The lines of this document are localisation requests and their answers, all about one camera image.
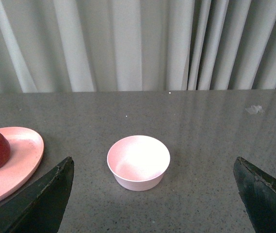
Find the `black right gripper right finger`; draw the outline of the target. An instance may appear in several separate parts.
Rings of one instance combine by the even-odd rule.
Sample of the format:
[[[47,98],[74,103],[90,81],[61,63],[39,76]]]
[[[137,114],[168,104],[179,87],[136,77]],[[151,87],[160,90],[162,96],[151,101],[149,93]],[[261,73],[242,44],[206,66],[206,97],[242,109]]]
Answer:
[[[276,178],[242,157],[237,157],[233,173],[255,232],[276,233]]]

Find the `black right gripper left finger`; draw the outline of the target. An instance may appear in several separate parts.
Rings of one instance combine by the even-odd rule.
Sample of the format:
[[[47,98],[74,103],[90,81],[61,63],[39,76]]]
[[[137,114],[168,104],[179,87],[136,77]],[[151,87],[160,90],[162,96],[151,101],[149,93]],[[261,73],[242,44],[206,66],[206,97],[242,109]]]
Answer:
[[[56,233],[70,197],[74,161],[63,159],[0,207],[0,233]]]

